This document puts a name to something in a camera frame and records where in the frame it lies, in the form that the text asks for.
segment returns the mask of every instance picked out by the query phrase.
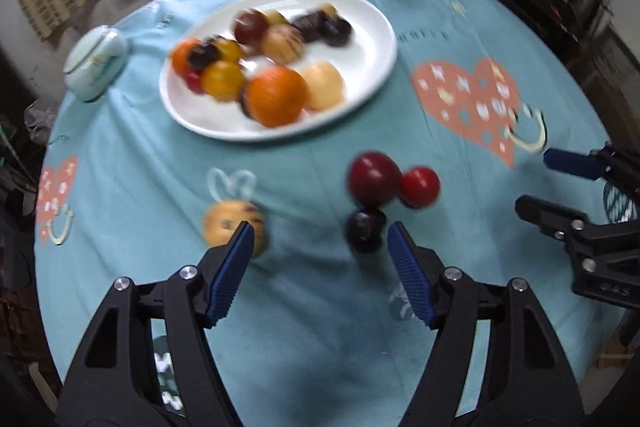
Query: orange heart pattern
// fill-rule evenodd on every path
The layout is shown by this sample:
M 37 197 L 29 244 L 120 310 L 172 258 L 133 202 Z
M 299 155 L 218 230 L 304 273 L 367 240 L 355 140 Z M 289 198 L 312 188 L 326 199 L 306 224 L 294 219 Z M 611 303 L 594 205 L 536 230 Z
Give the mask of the orange heart pattern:
M 70 156 L 62 162 L 58 172 L 49 165 L 42 170 L 38 185 L 36 223 L 41 225 L 40 239 L 43 245 L 47 243 L 51 223 L 65 206 L 66 198 L 76 179 L 76 171 L 78 171 L 76 156 Z
M 504 133 L 514 124 L 520 95 L 502 65 L 485 58 L 471 74 L 450 62 L 434 60 L 415 68 L 412 83 L 427 113 L 513 169 L 513 142 Z

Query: plate rim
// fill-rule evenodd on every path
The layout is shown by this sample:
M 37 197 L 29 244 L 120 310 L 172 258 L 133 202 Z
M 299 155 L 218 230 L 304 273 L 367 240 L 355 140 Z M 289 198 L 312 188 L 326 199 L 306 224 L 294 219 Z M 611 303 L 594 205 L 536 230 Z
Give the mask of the plate rim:
M 201 22 L 190 26 L 190 28 L 183 33 L 183 35 L 178 38 L 178 42 L 184 40 L 189 35 L 192 35 L 196 32 L 201 26 L 206 24 L 206 21 L 215 17 L 218 12 L 222 11 L 226 7 L 231 4 L 238 4 L 241 2 L 246 2 L 247 0 L 233 0 L 229 3 L 223 4 L 220 6 L 215 12 L 211 13 Z M 290 138 L 292 136 L 297 136 L 298 134 L 305 134 L 308 132 L 313 132 L 318 128 L 325 126 L 334 121 L 340 120 L 340 118 L 345 117 L 351 112 L 356 111 L 360 106 L 364 103 L 368 102 L 372 97 L 380 90 L 380 88 L 386 84 L 388 81 L 390 74 L 395 67 L 396 61 L 398 60 L 398 40 L 396 39 L 396 33 L 394 32 L 393 26 L 389 19 L 382 13 L 382 11 L 375 6 L 369 0 L 357 0 L 363 4 L 368 5 L 375 12 L 379 13 L 382 16 L 382 20 L 385 22 L 386 27 L 389 30 L 389 33 L 393 35 L 393 49 L 390 54 L 387 55 L 387 60 L 384 64 L 384 73 L 382 74 L 380 80 L 373 84 L 370 88 L 369 92 L 366 92 L 365 95 L 361 96 L 357 100 L 353 100 L 352 103 L 345 103 L 333 109 L 329 109 L 327 111 L 323 111 L 314 115 L 312 120 L 307 120 L 312 122 L 313 124 L 305 124 L 305 122 L 299 122 L 303 128 L 298 127 L 295 123 L 289 124 L 286 126 L 275 127 L 275 128 L 266 128 L 265 131 L 252 134 L 250 136 L 246 136 L 244 134 L 238 134 L 229 131 L 215 131 L 215 130 L 207 130 L 195 124 L 192 124 L 186 121 L 180 114 L 175 110 L 175 107 L 171 103 L 169 99 L 168 89 L 167 89 L 167 80 L 168 80 L 168 69 L 170 67 L 170 58 L 167 53 L 167 56 L 162 64 L 162 68 L 160 70 L 160 78 L 159 78 L 159 90 L 160 90 L 160 98 L 162 99 L 162 105 L 164 106 L 165 111 L 172 117 L 172 119 L 183 126 L 184 128 L 194 132 L 195 134 L 199 134 L 200 136 L 204 136 L 211 139 L 226 141 L 226 142 L 263 142 L 263 141 L 272 141 L 279 140 L 284 138 Z

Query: tablecloth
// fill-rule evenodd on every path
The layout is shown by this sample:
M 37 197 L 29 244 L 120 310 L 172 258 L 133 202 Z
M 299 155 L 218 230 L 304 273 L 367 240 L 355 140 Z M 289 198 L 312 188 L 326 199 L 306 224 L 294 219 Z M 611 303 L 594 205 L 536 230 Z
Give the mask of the tablecloth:
M 542 111 L 548 146 L 603 145 L 602 124 L 549 49 L 497 0 L 369 0 L 398 36 L 398 61 L 380 92 L 313 134 L 234 144 L 179 126 L 158 89 L 167 51 L 230 1 L 158 0 L 132 14 L 118 24 L 131 54 L 116 82 L 97 102 L 70 94 L 63 102 L 44 174 L 55 205 L 73 218 L 60 245 L 41 221 L 36 229 L 40 307 L 61 374 L 116 277 L 164 280 L 206 251 L 209 173 L 218 173 L 214 192 L 232 198 L 243 188 L 234 174 L 249 171 L 269 248 L 252 261 L 229 316 L 207 331 L 241 419 L 247 426 L 396 425 L 434 334 L 414 318 L 388 254 L 354 255 L 342 237 L 355 209 L 348 166 L 362 150 L 381 150 L 401 169 L 430 166 L 442 183 L 435 205 L 415 211 L 396 201 L 384 208 L 388 219 L 403 221 L 417 244 L 476 280 L 527 279 L 581 378 L 620 313 L 571 293 L 562 244 L 521 222 L 513 204 L 532 194 L 604 222 L 602 184 L 546 170 L 541 155 L 490 125 L 507 100 L 525 140 L 538 126 L 523 116 L 523 104 Z M 55 233 L 64 224 L 60 212 Z M 180 409 L 175 382 L 165 378 L 162 324 L 154 328 L 164 395 Z M 487 338 L 483 323 L 461 412 L 475 406 Z

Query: red fruit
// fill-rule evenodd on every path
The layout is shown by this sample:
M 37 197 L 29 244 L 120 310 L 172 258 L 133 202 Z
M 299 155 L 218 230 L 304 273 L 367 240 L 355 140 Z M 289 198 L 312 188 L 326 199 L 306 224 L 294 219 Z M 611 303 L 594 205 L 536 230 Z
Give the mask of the red fruit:
M 411 208 L 423 208 L 433 203 L 440 193 L 440 179 L 430 168 L 413 167 L 402 178 L 402 203 Z
M 184 83 L 187 84 L 187 87 L 195 94 L 204 94 L 202 81 L 200 80 L 200 73 L 187 69 L 183 74 L 182 79 L 184 80 Z
M 402 172 L 386 154 L 369 151 L 351 164 L 347 181 L 354 200 L 366 208 L 375 208 L 398 196 Z

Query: blue ribbed rubber pad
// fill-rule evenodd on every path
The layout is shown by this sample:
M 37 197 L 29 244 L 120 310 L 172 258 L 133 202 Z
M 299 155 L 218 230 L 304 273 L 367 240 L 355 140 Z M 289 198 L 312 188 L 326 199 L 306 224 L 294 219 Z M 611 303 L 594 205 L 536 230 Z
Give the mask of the blue ribbed rubber pad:
M 549 149 L 545 152 L 544 162 L 546 167 L 553 171 L 580 176 L 588 180 L 597 180 L 604 175 L 604 168 L 594 156 Z
M 254 229 L 247 225 L 229 248 L 224 263 L 211 283 L 206 315 L 213 325 L 228 314 L 253 253 Z
M 395 224 L 389 226 L 386 244 L 415 315 L 429 326 L 435 317 L 431 284 L 415 258 L 412 245 Z

